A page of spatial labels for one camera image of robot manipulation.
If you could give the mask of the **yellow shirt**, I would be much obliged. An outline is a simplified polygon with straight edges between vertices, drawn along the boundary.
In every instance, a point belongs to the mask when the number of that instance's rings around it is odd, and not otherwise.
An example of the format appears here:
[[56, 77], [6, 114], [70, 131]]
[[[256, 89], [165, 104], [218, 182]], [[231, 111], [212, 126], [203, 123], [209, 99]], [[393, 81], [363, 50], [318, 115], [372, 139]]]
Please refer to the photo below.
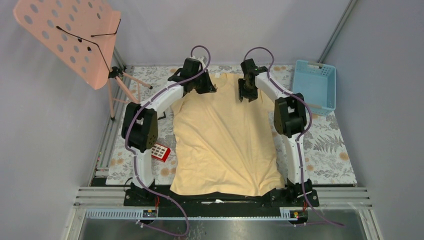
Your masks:
[[269, 123], [274, 102], [263, 92], [240, 101], [237, 74], [210, 78], [216, 92], [191, 91], [171, 105], [177, 158], [171, 190], [255, 197], [283, 187]]

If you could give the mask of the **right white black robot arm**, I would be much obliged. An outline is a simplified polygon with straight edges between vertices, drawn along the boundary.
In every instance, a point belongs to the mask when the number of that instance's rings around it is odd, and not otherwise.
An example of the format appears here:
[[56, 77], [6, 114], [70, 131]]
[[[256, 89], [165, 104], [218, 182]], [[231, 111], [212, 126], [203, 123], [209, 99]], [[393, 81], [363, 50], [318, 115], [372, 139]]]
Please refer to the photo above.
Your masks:
[[301, 205], [312, 193], [312, 182], [306, 177], [304, 134], [307, 130], [307, 110], [301, 93], [293, 93], [271, 78], [269, 69], [257, 66], [252, 58], [240, 64], [243, 78], [238, 80], [238, 98], [249, 102], [259, 97], [259, 91], [274, 101], [273, 124], [283, 137], [287, 156], [287, 188], [285, 197], [293, 206]]

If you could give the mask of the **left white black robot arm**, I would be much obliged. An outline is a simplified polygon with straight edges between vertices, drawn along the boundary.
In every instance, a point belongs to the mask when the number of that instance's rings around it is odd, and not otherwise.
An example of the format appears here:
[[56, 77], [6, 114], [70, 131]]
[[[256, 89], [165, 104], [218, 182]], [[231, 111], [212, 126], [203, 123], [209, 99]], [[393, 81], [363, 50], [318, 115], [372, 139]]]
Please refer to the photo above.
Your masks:
[[154, 183], [152, 148], [159, 137], [158, 115], [192, 90], [199, 94], [215, 93], [208, 67], [208, 62], [188, 57], [157, 93], [141, 103], [130, 102], [126, 106], [121, 136], [125, 148], [133, 154], [132, 182], [139, 188], [135, 197], [144, 206], [155, 200], [150, 186]]

